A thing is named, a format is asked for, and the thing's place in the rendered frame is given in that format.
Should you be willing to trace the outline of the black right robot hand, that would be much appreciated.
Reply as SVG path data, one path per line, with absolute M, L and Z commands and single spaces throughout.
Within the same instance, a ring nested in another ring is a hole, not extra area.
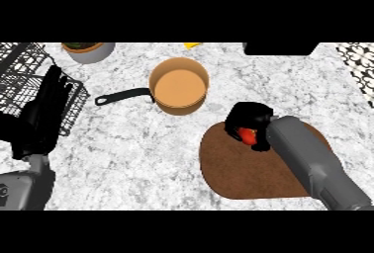
M 266 127 L 271 123 L 271 117 L 274 116 L 274 109 L 265 104 L 257 102 L 238 102 L 228 114 L 225 120 L 225 131 L 228 135 L 242 140 L 238 130 L 250 128 L 256 130 L 257 143 L 251 146 L 254 151 L 269 151 L 271 144 L 266 140 Z

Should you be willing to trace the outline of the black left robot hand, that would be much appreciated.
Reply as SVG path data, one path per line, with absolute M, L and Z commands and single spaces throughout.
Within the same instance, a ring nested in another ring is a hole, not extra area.
M 56 148 L 71 88 L 62 69 L 53 65 L 37 97 L 25 104 L 21 115 L 15 117 L 0 112 L 0 140 L 10 143 L 16 160 L 33 154 L 47 155 Z

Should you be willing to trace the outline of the red tomato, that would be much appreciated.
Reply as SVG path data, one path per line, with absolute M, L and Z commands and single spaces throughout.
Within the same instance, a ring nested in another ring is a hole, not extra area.
M 256 130 L 241 127 L 238 129 L 238 134 L 242 140 L 242 143 L 247 145 L 254 145 L 257 143 L 257 139 L 256 139 Z

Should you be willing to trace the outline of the brown wooden cutting board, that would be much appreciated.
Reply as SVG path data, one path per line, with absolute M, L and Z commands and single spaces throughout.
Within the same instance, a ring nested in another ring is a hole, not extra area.
M 206 131 L 198 150 L 200 170 L 213 192 L 231 200 L 308 197 L 291 169 L 274 150 L 257 152 L 225 131 Z

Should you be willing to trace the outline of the grey plant pot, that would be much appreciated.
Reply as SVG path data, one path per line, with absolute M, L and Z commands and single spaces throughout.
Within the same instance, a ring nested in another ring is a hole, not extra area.
M 62 46 L 71 59 L 80 64 L 92 64 L 102 61 L 114 51 L 114 42 L 99 42 L 89 48 L 72 49 L 65 45 Z

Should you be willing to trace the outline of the black appliance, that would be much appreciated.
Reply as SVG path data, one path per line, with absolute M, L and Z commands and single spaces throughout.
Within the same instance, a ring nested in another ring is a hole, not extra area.
M 312 53 L 316 42 L 245 42 L 242 44 L 247 55 L 296 55 Z

